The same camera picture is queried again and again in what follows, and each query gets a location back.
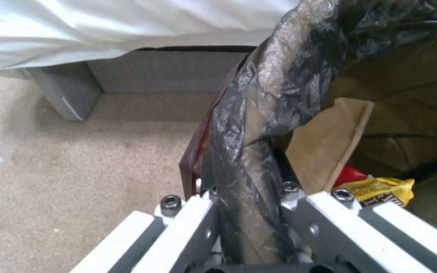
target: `metal bar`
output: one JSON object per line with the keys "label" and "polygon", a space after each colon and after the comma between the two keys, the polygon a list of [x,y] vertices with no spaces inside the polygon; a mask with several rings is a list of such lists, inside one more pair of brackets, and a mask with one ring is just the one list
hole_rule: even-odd
{"label": "metal bar", "polygon": [[161,218],[133,211],[71,273],[129,272],[163,230]]}
{"label": "metal bar", "polygon": [[392,202],[362,209],[360,217],[437,272],[437,229]]}
{"label": "metal bar", "polygon": [[203,264],[218,236],[217,208],[193,196],[158,237],[133,273],[183,273]]}
{"label": "metal bar", "polygon": [[321,262],[350,262],[361,272],[429,272],[416,259],[326,192],[283,208],[286,221]]}

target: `brown paper bag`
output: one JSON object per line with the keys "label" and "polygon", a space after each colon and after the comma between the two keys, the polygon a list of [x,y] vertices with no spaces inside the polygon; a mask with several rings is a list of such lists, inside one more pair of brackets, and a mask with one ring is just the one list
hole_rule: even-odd
{"label": "brown paper bag", "polygon": [[304,126],[294,130],[286,150],[306,194],[330,190],[357,146],[374,103],[337,98]]}

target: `hex socket bolt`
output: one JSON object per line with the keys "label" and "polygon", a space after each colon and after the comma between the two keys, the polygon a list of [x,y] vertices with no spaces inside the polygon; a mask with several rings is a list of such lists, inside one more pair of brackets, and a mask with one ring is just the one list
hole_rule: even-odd
{"label": "hex socket bolt", "polygon": [[346,205],[351,204],[355,199],[354,195],[344,188],[336,188],[332,190],[331,195],[333,198]]}
{"label": "hex socket bolt", "polygon": [[175,216],[182,208],[182,199],[178,195],[167,195],[161,199],[160,207],[164,216]]}

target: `trash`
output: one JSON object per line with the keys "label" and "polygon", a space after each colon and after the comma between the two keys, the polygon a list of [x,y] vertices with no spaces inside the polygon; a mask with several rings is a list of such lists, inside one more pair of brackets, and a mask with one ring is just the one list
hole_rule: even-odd
{"label": "trash", "polygon": [[338,188],[349,190],[364,207],[384,202],[406,206],[414,197],[413,185],[414,179],[400,180],[380,177],[344,183]]}
{"label": "trash", "polygon": [[355,169],[353,166],[349,164],[345,164],[343,170],[341,170],[340,175],[338,175],[335,184],[333,184],[333,188],[337,188],[338,186],[343,185],[344,183],[365,180],[367,179],[367,177],[368,175]]}
{"label": "trash", "polygon": [[331,190],[373,107],[373,102],[337,98],[332,107],[293,131],[286,156],[306,194]]}

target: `screw hole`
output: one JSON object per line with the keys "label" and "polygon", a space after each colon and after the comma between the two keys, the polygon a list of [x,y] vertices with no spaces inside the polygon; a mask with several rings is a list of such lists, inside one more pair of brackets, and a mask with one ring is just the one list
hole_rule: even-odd
{"label": "screw hole", "polygon": [[210,239],[210,236],[212,235],[212,231],[210,230],[210,228],[207,228],[207,230],[205,231],[205,239]]}
{"label": "screw hole", "polygon": [[317,224],[315,224],[315,223],[311,223],[311,224],[310,224],[310,227],[309,227],[309,230],[310,230],[310,233],[311,233],[313,236],[315,236],[315,237],[318,236],[318,233],[319,233],[319,227],[318,227]]}

